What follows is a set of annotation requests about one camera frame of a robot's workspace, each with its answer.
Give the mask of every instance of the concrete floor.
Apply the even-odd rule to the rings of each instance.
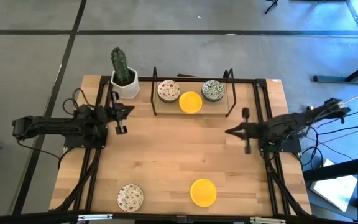
[[[79,5],[80,0],[0,0],[0,29],[71,29]],[[280,0],[276,9],[263,15],[269,5],[260,0],[95,0],[88,1],[80,29],[358,30],[345,2]],[[354,5],[358,10],[358,1]],[[67,40],[65,35],[0,36],[0,141],[6,144],[0,151],[0,215],[10,212],[29,156],[11,136],[11,121],[43,113]],[[167,77],[177,73],[220,77],[233,68],[238,78],[282,79],[290,112],[321,105],[330,97],[347,100],[358,94],[357,85],[311,82],[313,75],[347,76],[358,69],[358,37],[77,36],[53,116],[66,116],[61,104],[80,86],[83,75],[111,74],[109,54],[115,46],[125,50],[129,66],[140,76],[151,76],[157,66],[158,74]],[[349,106],[357,111],[358,99]],[[319,131],[355,125],[358,115],[344,125],[333,123]],[[302,145],[312,143],[304,140]],[[62,145],[62,137],[47,136],[43,150],[60,155]],[[358,158],[358,133],[329,146]],[[321,149],[335,162],[348,160]],[[56,160],[41,155],[24,212],[47,211],[56,174]]]

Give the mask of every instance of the white plant pot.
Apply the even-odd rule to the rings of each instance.
[[[126,86],[119,86],[113,82],[114,75],[116,74],[116,71],[112,71],[111,75],[111,83],[112,83],[112,90],[117,92],[119,97],[122,99],[133,99],[140,91],[139,81],[137,78],[137,71],[134,69],[127,67],[128,70],[130,70],[132,73],[135,73],[135,79],[134,82],[131,84],[128,84]]]

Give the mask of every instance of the cactus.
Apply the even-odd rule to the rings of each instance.
[[[117,76],[114,82],[120,86],[131,84],[133,82],[133,78],[129,74],[127,68],[125,53],[119,47],[116,47],[112,50],[111,61],[114,67],[114,71],[116,71],[115,75]]]

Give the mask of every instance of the wooden table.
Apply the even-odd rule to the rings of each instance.
[[[96,100],[100,78],[96,75],[83,78],[81,87],[91,103]],[[267,80],[267,84],[273,116],[288,113],[281,81]],[[121,100],[135,109],[124,122],[127,134],[118,136],[115,131],[108,134],[91,211],[122,213],[117,205],[119,189],[126,184],[137,184],[142,187],[145,200],[136,213],[271,216],[266,170],[257,141],[251,141],[252,154],[244,154],[244,142],[224,133],[242,121],[243,107],[250,108],[250,122],[257,122],[252,85],[236,83],[237,105],[228,118],[187,114],[154,116],[150,88],[151,82],[140,82],[140,93],[134,100]],[[110,130],[115,125],[110,123]],[[59,206],[76,185],[84,151],[74,149],[62,160],[50,208]],[[292,154],[280,155],[286,186],[310,213],[299,161]],[[218,191],[216,201],[207,208],[198,207],[190,198],[190,186],[200,178],[211,180]],[[80,208],[85,207],[87,189],[86,185]],[[279,192],[276,187],[277,202],[281,205]]]

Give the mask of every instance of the yellow plate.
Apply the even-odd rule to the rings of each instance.
[[[180,96],[179,99],[179,106],[180,109],[185,112],[186,114],[195,114],[203,105],[203,99],[197,94],[196,92],[189,91],[182,96]]]
[[[207,179],[196,180],[190,188],[190,197],[200,207],[208,207],[216,200],[215,185]]]

